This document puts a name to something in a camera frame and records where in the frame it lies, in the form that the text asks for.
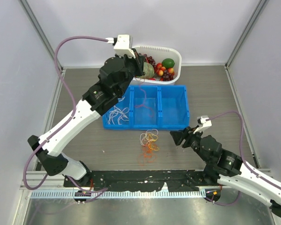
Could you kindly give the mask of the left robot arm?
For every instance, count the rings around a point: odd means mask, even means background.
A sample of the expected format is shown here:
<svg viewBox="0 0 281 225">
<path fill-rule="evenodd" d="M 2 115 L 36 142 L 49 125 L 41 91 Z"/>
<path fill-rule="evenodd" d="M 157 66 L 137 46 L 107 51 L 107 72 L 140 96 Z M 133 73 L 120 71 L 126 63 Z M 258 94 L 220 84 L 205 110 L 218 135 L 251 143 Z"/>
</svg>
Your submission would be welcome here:
<svg viewBox="0 0 281 225">
<path fill-rule="evenodd" d="M 132 79 L 143 75 L 145 56 L 115 56 L 99 70 L 98 82 L 91 86 L 74 109 L 50 131 L 40 137 L 32 135 L 28 143 L 49 176 L 71 177 L 80 187 L 90 183 L 91 172 L 82 161 L 62 151 L 86 126 L 108 112 L 123 97 Z"/>
</svg>

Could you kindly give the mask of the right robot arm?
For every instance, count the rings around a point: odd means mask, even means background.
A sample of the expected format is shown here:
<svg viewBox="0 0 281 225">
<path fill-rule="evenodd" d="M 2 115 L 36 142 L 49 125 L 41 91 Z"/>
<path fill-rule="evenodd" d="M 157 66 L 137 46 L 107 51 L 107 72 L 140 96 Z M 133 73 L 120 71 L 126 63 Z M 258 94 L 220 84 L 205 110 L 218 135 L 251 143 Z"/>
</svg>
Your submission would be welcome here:
<svg viewBox="0 0 281 225">
<path fill-rule="evenodd" d="M 211 135 L 186 127 L 171 131 L 176 146 L 191 148 L 206 164 L 202 179 L 207 185 L 218 183 L 245 193 L 281 218 L 281 182 L 254 168 L 247 161 L 222 147 Z"/>
</svg>

